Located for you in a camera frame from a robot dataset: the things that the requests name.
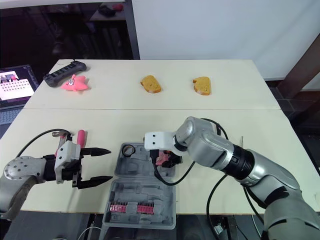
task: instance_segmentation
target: toast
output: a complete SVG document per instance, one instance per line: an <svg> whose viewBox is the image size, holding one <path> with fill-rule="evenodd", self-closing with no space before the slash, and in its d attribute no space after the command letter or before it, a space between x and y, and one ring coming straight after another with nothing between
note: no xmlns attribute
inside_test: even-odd
<svg viewBox="0 0 320 240"><path fill-rule="evenodd" d="M140 83L148 93L156 94L161 92L160 84L152 75L145 76Z"/></svg>
<svg viewBox="0 0 320 240"><path fill-rule="evenodd" d="M200 76L193 79L194 90L201 95L210 95L211 93L211 83L210 78L207 76Z"/></svg>

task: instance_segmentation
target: laptop screen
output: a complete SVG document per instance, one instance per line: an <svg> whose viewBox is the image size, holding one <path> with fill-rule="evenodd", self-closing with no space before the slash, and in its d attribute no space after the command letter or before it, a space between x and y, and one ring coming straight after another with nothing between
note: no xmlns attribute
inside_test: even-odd
<svg viewBox="0 0 320 240"><path fill-rule="evenodd" d="M26 104L38 87L30 65L0 69L0 107Z"/></svg>

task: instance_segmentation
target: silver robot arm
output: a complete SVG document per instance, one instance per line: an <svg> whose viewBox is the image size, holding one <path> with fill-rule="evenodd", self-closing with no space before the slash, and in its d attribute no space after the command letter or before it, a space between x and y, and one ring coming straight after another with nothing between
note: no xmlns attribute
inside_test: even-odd
<svg viewBox="0 0 320 240"><path fill-rule="evenodd" d="M72 180L73 188L84 189L98 186L112 178L96 176L82 181L83 156L101 156L111 152L97 147L81 148L71 140L67 140L59 147L56 156L46 155L42 158L20 156L8 162L0 178L0 219L14 220L35 184L46 181L62 184L64 181Z"/></svg>
<svg viewBox="0 0 320 240"><path fill-rule="evenodd" d="M234 177L265 208L266 239L320 239L320 218L303 200L294 176L259 153L217 135L209 121L188 117L176 132L148 132L144 147L190 155L196 163Z"/></svg>

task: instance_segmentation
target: laptop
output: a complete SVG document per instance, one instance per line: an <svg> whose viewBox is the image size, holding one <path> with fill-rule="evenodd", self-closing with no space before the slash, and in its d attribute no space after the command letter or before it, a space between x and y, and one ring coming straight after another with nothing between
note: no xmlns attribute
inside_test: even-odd
<svg viewBox="0 0 320 240"><path fill-rule="evenodd" d="M3 130L7 130L38 86L30 65L0 69L0 137L3 135Z"/></svg>

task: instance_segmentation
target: black game controller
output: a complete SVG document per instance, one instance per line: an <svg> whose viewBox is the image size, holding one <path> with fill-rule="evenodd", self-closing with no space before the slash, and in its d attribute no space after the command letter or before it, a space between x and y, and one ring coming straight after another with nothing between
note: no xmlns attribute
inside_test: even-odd
<svg viewBox="0 0 320 240"><path fill-rule="evenodd" d="M71 76L78 71L85 71L87 66L80 61L72 61L68 66L65 66L54 73L44 75L43 80L52 88L56 87L58 83L65 77Z"/></svg>

